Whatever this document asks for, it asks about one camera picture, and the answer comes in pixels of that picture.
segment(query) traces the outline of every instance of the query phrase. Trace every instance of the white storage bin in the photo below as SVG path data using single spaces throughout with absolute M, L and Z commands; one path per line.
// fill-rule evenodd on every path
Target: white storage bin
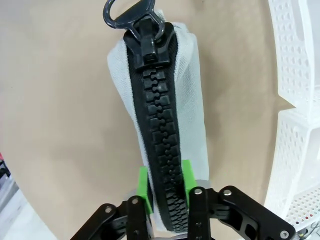
M 320 119 L 320 0 L 269 0 L 278 67 L 278 94 Z
M 320 122 L 280 111 L 264 206 L 298 231 L 320 219 Z

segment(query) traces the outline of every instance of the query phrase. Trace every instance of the brown table surface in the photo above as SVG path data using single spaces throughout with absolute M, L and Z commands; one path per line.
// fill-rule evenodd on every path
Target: brown table surface
M 132 0 L 117 0 L 112 15 Z M 0 1 L 0 151 L 59 240 L 102 203 L 135 188 L 141 154 L 112 83 L 107 54 L 122 35 L 105 0 Z M 264 202 L 277 114 L 274 34 L 267 0 L 157 0 L 197 36 L 212 186 Z M 220 223 L 217 240 L 239 237 Z

